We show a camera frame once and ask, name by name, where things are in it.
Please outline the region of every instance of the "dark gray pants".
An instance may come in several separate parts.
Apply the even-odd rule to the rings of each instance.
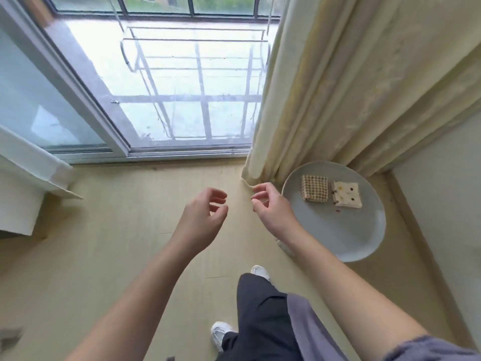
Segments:
[[[239,332],[228,332],[222,340],[217,361],[292,360],[302,361],[287,312],[287,294],[269,281],[243,274],[237,286]]]

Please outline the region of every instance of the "foot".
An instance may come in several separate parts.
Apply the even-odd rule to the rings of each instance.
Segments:
[[[233,332],[232,327],[226,322],[215,322],[211,327],[212,340],[219,350],[222,352],[222,340],[227,332]]]
[[[267,270],[262,266],[255,265],[254,267],[252,267],[251,273],[253,273],[254,275],[257,275],[257,276],[261,276],[261,277],[265,278],[267,281],[270,282],[270,276],[269,276]]]

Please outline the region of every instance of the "forearm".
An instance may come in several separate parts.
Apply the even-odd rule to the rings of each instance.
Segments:
[[[142,360],[171,292],[192,258],[171,239],[67,360]]]
[[[286,231],[281,240],[311,275],[363,360],[379,361],[397,345],[427,333],[301,227]]]

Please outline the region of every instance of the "shoe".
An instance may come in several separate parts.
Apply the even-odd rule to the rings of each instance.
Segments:
[[[211,327],[212,340],[219,350],[222,352],[222,340],[227,332],[233,332],[234,329],[226,322],[215,322]]]
[[[262,266],[255,265],[254,267],[252,267],[251,273],[254,274],[254,275],[263,277],[263,278],[265,278],[267,281],[270,282],[269,273],[268,273],[267,270],[266,270],[264,267],[262,267]]]

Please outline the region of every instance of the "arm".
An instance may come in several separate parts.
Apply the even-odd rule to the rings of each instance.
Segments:
[[[401,343],[427,334],[418,322],[305,231],[292,212],[289,201],[273,184],[257,185],[254,192],[254,211],[311,275],[361,359],[379,361]]]
[[[172,289],[189,262],[214,240],[227,194],[205,189],[186,205],[168,244],[97,323],[67,361],[142,360]]]

